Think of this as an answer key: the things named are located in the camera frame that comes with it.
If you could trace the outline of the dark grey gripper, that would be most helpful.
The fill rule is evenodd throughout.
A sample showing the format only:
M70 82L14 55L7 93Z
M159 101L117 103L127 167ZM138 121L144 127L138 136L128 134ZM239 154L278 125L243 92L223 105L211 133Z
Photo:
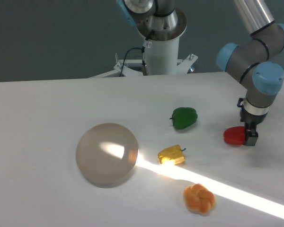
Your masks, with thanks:
M268 108L255 107L246 98L239 98L237 107L240 109L240 121L244 123L244 146L255 146L258 140L257 125L262 123Z

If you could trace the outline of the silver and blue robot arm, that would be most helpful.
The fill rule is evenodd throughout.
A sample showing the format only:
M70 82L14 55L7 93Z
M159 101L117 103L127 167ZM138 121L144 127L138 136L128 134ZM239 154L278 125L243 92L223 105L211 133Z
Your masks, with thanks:
M179 38L187 19L173 0L118 0L118 9L144 38L141 47L143 75L180 74L188 67L178 63ZM238 100L243 126L227 129L223 138L232 145L254 146L257 125L265 119L284 81L284 70L270 58L284 50L284 24L277 24L263 0L236 0L234 5L251 36L244 46L226 44L217 65L247 91Z

